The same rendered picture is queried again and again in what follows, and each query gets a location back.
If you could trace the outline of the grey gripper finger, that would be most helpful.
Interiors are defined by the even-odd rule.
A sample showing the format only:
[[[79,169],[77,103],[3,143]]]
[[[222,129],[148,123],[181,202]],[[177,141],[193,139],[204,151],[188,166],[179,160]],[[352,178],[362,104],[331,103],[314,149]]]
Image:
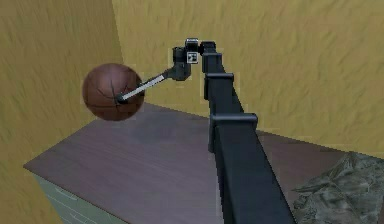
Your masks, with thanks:
[[[158,75],[156,77],[153,77],[143,83],[141,83],[137,88],[135,88],[132,91],[129,91],[127,93],[120,93],[115,97],[115,100],[119,104],[125,104],[128,102],[128,100],[140,93],[143,93],[146,89],[162,82],[165,80],[165,77],[163,75]]]

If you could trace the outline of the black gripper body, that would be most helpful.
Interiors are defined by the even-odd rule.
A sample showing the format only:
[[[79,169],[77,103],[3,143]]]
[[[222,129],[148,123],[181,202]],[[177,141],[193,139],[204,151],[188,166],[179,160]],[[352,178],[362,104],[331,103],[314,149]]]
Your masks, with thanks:
[[[167,77],[175,81],[185,81],[191,75],[191,66],[187,63],[184,47],[172,49],[173,66],[167,71]]]

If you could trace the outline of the brown basketball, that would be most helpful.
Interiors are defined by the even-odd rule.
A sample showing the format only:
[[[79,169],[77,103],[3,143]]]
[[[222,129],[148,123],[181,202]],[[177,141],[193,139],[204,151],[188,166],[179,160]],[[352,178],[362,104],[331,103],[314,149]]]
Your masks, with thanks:
[[[98,118],[106,121],[122,121],[139,111],[145,93],[139,93],[119,103],[117,96],[136,89],[140,76],[130,67],[107,63],[91,70],[83,81],[82,97],[86,107]]]

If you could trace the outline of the grey-green crumpled cloth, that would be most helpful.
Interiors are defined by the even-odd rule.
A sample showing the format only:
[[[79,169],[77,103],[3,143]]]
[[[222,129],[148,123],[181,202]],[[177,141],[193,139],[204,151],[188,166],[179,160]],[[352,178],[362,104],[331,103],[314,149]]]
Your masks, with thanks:
[[[332,168],[294,189],[297,224],[379,224],[384,159],[346,153]]]

